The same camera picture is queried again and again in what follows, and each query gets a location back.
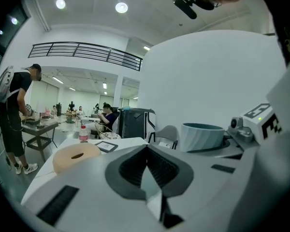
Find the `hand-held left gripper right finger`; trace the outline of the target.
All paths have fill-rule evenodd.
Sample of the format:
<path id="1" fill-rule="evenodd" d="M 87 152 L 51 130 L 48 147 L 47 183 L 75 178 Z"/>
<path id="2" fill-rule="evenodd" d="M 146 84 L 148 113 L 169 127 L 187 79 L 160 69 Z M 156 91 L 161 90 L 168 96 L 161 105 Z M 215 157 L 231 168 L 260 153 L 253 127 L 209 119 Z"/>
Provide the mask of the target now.
<path id="1" fill-rule="evenodd" d="M 229 232 L 229 224 L 251 174 L 257 148 L 240 160 L 199 156 L 149 145 L 147 165 L 161 184 L 158 220 L 148 232 Z"/>

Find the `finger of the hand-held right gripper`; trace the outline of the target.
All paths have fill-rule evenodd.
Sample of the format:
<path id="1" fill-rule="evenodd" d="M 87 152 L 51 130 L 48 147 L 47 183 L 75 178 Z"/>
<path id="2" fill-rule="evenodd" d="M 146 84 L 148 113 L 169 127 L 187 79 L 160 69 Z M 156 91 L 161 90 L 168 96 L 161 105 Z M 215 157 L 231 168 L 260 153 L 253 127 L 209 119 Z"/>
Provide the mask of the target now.
<path id="1" fill-rule="evenodd" d="M 222 144 L 219 147 L 193 150 L 188 153 L 205 157 L 240 159 L 243 150 L 233 139 L 223 139 Z"/>

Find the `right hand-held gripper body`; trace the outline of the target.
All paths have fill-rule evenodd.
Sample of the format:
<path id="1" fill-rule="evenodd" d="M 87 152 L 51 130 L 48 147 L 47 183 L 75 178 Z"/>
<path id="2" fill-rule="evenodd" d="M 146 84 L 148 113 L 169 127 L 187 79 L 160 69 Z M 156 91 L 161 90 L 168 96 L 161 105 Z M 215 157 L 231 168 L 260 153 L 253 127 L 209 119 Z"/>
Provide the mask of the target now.
<path id="1" fill-rule="evenodd" d="M 261 103 L 239 117 L 233 117 L 228 133 L 236 138 L 251 143 L 262 144 L 271 136 L 282 131 L 279 121 L 269 103 Z"/>

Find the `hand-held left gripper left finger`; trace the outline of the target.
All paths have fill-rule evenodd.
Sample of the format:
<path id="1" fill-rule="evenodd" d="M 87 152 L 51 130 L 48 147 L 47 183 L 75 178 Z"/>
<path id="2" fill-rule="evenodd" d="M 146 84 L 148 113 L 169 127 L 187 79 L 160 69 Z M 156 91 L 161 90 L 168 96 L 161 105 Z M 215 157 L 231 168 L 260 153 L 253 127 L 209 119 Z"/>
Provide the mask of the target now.
<path id="1" fill-rule="evenodd" d="M 37 215 L 64 187 L 78 192 L 60 216 L 61 232 L 159 232 L 160 223 L 145 201 L 128 200 L 115 193 L 105 178 L 107 165 L 136 147 L 106 153 L 78 163 L 52 178 L 30 195 L 24 206 Z"/>

